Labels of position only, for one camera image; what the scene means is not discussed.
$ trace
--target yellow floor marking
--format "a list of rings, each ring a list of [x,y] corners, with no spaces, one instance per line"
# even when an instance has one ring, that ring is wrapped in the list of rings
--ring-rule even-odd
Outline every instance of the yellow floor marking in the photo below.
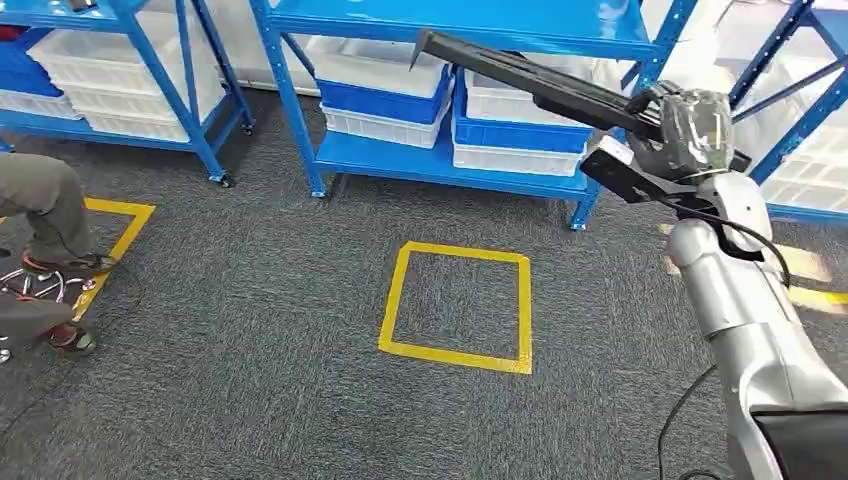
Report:
[[[147,223],[150,216],[153,214],[153,211],[156,210],[156,207],[153,205],[116,202],[113,200],[102,200],[97,198],[86,198],[85,206],[89,210],[98,212],[133,216],[132,222],[130,222],[127,229],[124,230],[121,238],[118,239],[118,243],[116,243],[115,246],[112,247],[112,251],[109,252],[109,255],[116,259],[121,259],[124,254],[127,253],[127,250],[130,248],[133,241],[135,241],[135,238],[138,236],[142,227],[144,227],[144,224]],[[78,322],[82,318],[83,314],[85,314],[86,310],[88,310],[88,307],[91,306],[91,302],[100,292],[100,289],[103,288],[103,284],[106,283],[107,278],[109,278],[109,273],[97,275],[94,277],[94,281],[96,282],[95,287],[87,292],[82,292],[77,298],[77,302],[74,305],[75,322]]]
[[[795,305],[836,315],[848,314],[848,294],[819,292],[802,287],[789,289],[789,299]]]
[[[670,235],[672,228],[672,225],[664,223],[657,225],[657,229],[663,235]],[[787,245],[776,246],[786,259],[792,275],[819,282],[833,281],[833,275],[821,255]],[[774,254],[769,251],[766,255],[768,262],[779,270],[780,264]],[[680,270],[668,256],[663,257],[663,269],[669,275],[680,275]],[[848,293],[820,292],[793,286],[789,289],[789,299],[793,304],[801,307],[839,315],[848,314]]]
[[[489,357],[473,353],[455,352],[439,348],[422,347],[392,340],[395,330],[400,297],[403,291],[403,281],[409,264],[411,252],[432,253],[437,255],[452,255],[456,257],[476,258],[495,262],[515,263],[518,265],[518,359]],[[395,355],[431,360],[442,363],[452,363],[466,367],[485,368],[509,373],[533,373],[533,339],[530,320],[530,259],[524,255],[477,248],[456,247],[451,245],[436,245],[433,243],[407,242],[398,252],[389,297],[386,300],[386,315],[380,328],[377,348]]]

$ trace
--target blue plastic bin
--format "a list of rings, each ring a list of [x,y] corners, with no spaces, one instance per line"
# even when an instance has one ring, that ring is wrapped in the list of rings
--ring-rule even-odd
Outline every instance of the blue plastic bin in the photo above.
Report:
[[[532,123],[479,120],[466,116],[468,92],[465,71],[456,74],[453,116],[456,122],[455,142],[463,145],[542,150],[546,152],[582,153],[592,134],[590,127],[539,125]]]
[[[325,107],[429,125],[436,121],[442,100],[448,94],[451,70],[450,65],[445,65],[439,86],[432,98],[325,80],[317,80],[316,83],[321,90],[321,102]]]
[[[49,28],[30,28],[10,42],[0,42],[0,90],[59,97],[62,91],[50,83],[50,77],[27,54],[33,45],[50,33]]]

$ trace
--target yellow tape square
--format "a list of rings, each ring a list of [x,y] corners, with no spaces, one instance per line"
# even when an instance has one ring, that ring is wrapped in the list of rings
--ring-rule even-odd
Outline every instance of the yellow tape square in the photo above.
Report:
[[[397,319],[398,306],[403,291],[406,269],[411,252],[452,255],[456,257],[476,258],[495,262],[515,263],[518,265],[518,358],[500,358],[473,353],[455,352],[440,348],[422,347],[392,340]],[[386,301],[386,315],[380,328],[377,348],[383,352],[405,357],[452,363],[466,367],[485,368],[509,373],[533,373],[533,345],[530,327],[530,259],[517,253],[481,250],[477,248],[437,245],[433,243],[407,242],[401,247],[395,263],[395,272]]]
[[[112,251],[109,252],[109,255],[112,258],[118,260],[127,253],[127,250],[129,250],[130,245],[132,245],[139,232],[141,232],[144,224],[150,220],[150,216],[153,215],[153,211],[156,210],[156,207],[153,205],[117,202],[114,200],[102,200],[99,198],[86,198],[85,208],[97,212],[114,213],[116,215],[132,215],[132,221],[127,226],[126,230],[124,230],[124,233],[121,234],[121,238],[118,239],[115,246],[112,247]],[[101,273],[94,277],[94,281],[96,283],[94,288],[87,292],[83,291],[80,293],[80,296],[77,297],[76,304],[74,304],[75,322],[78,322],[82,318],[83,314],[85,314],[88,310],[88,307],[91,306],[91,302],[94,301],[94,297],[100,292],[100,289],[103,288],[103,284],[106,283],[106,279],[109,278],[109,274],[109,272]]]

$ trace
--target sneaker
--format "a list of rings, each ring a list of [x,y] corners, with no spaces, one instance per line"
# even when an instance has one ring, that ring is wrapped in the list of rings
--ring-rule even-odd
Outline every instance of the sneaker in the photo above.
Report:
[[[84,357],[97,348],[97,340],[86,329],[70,323],[63,323],[50,330],[47,343],[63,355]]]
[[[89,253],[65,262],[42,262],[24,254],[21,266],[32,273],[61,272],[76,276],[94,276],[111,272],[118,261],[108,255]]]

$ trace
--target person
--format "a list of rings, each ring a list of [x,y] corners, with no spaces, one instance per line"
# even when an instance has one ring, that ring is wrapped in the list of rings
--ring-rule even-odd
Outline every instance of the person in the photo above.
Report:
[[[0,153],[0,217],[19,214],[33,230],[22,257],[25,270],[94,276],[115,266],[114,259],[92,251],[82,185],[64,162]],[[97,342],[73,317],[70,305],[0,292],[0,337],[43,336],[60,352],[91,353]]]

